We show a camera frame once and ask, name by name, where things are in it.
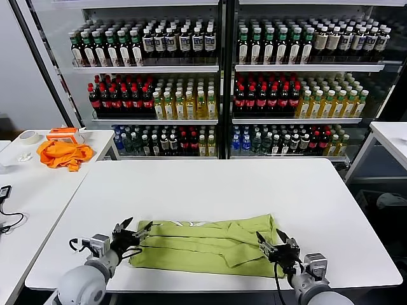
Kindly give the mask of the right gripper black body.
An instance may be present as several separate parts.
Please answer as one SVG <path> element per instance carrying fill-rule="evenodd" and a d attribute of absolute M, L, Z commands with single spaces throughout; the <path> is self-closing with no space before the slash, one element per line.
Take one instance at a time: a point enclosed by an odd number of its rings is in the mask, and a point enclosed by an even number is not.
<path fill-rule="evenodd" d="M 299 255 L 299 246 L 289 244 L 276 245 L 272 246 L 268 254 L 268 260 L 280 264 L 281 266 L 291 266 L 299 259 Z"/>

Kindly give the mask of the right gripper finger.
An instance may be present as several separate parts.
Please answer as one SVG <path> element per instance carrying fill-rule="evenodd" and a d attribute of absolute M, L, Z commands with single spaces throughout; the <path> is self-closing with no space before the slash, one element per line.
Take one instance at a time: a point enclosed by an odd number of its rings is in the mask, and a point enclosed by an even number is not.
<path fill-rule="evenodd" d="M 259 248 L 264 254 L 270 254 L 273 252 L 273 245 L 270 244 L 260 232 L 256 231 L 256 236 L 259 243 Z"/>
<path fill-rule="evenodd" d="M 280 240 L 282 241 L 282 244 L 276 246 L 278 249 L 283 248 L 300 249 L 299 245 L 297 244 L 294 238 L 288 237 L 288 235 L 285 232 L 279 229 L 276 229 L 276 232 Z"/>

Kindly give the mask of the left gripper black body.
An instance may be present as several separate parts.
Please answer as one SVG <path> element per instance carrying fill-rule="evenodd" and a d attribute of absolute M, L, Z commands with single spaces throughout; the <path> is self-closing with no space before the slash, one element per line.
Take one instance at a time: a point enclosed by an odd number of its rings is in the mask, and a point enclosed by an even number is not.
<path fill-rule="evenodd" d="M 111 250 L 113 250 L 118 257 L 123 257 L 123 254 L 132 246 L 140 244 L 140 238 L 136 232 L 122 229 L 120 231 L 113 231 L 113 240 L 111 242 Z"/>

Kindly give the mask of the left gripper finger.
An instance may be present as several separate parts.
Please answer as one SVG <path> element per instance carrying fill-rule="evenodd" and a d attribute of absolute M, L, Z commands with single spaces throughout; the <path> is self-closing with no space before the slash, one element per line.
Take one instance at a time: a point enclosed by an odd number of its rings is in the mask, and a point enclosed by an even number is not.
<path fill-rule="evenodd" d="M 122 223 L 115 225 L 114 233 L 120 233 L 122 230 L 125 230 L 128 225 L 132 222 L 133 217 L 125 219 Z"/>
<path fill-rule="evenodd" d="M 151 221 L 147 225 L 145 225 L 142 229 L 134 233 L 133 236 L 135 236 L 136 238 L 147 238 L 152 226 L 153 222 Z"/>

